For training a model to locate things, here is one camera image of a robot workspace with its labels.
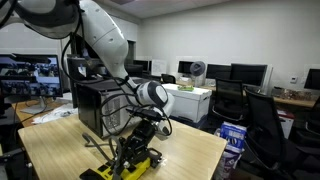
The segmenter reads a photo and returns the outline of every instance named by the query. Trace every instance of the white container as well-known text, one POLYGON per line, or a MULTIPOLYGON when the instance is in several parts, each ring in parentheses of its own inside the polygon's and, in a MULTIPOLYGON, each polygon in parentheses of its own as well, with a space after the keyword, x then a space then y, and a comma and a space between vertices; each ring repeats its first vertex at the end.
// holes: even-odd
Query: white container
POLYGON ((198 123, 202 116, 208 114, 211 90, 194 88, 190 92, 179 91, 179 85, 176 84, 162 86, 175 98, 171 116, 187 118, 193 123, 198 123))

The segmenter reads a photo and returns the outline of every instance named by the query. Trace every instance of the table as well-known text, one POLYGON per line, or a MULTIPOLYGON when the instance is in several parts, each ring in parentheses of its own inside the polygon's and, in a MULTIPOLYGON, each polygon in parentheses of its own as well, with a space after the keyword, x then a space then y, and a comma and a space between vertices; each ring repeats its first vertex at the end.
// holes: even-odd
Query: table
MULTIPOLYGON (((226 140, 176 121, 172 126, 167 140, 154 137, 149 144, 163 154, 164 161, 140 179, 211 179, 226 140)), ((95 148, 84 147, 83 132, 102 143, 77 115, 18 131, 39 179, 78 179, 88 168, 96 169, 106 162, 95 148)), ((109 148, 103 149, 111 157, 109 148)))
MULTIPOLYGON (((47 114, 48 112, 51 112, 51 111, 42 112, 40 114, 35 115, 33 118, 30 118, 30 117, 33 116, 32 114, 20 112, 20 110, 22 110, 24 108, 27 108, 28 106, 35 105, 38 102, 39 101, 37 101, 37 100, 32 100, 32 101, 19 102, 19 103, 12 104, 12 108, 13 108, 13 110, 16 111, 16 115, 18 116, 20 121, 24 121, 25 119, 29 118, 26 121, 22 122, 22 126, 23 127, 32 126, 33 125, 32 124, 33 118, 40 117, 40 116, 43 116, 43 115, 47 114)), ((52 108, 57 108, 57 107, 60 107, 62 105, 63 104, 61 104, 61 103, 49 102, 47 106, 50 106, 52 108)))
MULTIPOLYGON (((200 86, 200 88, 216 91, 215 86, 200 86)), ((282 99, 282 98, 278 98, 278 97, 273 97, 273 99, 274 99, 274 102, 276 102, 276 103, 288 104, 288 105, 294 105, 294 106, 302 106, 302 107, 307 107, 307 108, 312 108, 314 106, 314 104, 316 103, 315 101, 282 99)))
POLYGON ((194 85, 194 81, 181 81, 181 80, 176 80, 176 84, 181 85, 181 86, 190 86, 194 85))

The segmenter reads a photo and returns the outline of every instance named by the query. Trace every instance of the ceiling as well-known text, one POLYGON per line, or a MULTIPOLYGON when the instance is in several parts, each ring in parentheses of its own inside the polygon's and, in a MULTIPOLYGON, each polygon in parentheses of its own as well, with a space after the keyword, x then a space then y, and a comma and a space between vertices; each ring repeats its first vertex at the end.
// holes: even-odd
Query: ceiling
POLYGON ((140 19, 159 16, 229 0, 97 0, 140 19))

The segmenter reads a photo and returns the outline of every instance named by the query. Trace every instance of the yellow object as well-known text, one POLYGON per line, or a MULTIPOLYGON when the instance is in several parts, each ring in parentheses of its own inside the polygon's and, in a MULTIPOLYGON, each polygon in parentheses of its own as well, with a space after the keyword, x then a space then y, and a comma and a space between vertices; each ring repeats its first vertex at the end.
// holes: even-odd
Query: yellow object
MULTIPOLYGON (((136 180, 150 167, 150 164, 151 164, 151 160, 150 160, 150 158, 147 158, 145 161, 140 162, 137 165, 135 165, 136 170, 133 172, 130 172, 127 169, 124 169, 121 173, 121 178, 123 180, 136 180)), ((111 167, 107 166, 107 165, 102 165, 101 167, 99 167, 96 170, 88 169, 82 175, 84 177, 87 175, 92 176, 93 172, 96 173, 94 175, 95 177, 100 176, 102 179, 105 179, 105 180, 112 180, 112 178, 113 178, 111 167)))

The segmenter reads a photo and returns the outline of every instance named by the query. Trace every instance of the paper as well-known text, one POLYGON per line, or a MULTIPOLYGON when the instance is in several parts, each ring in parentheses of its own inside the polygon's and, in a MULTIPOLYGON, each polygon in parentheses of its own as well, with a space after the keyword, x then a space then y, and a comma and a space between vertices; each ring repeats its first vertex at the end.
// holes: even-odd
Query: paper
POLYGON ((278 115, 286 115, 287 113, 285 111, 282 110, 277 110, 278 115))
POLYGON ((57 120, 59 118, 63 118, 72 114, 78 114, 78 108, 73 109, 72 104, 65 104, 54 109, 53 111, 51 111, 50 113, 44 116, 34 118, 32 124, 46 123, 46 122, 57 120))

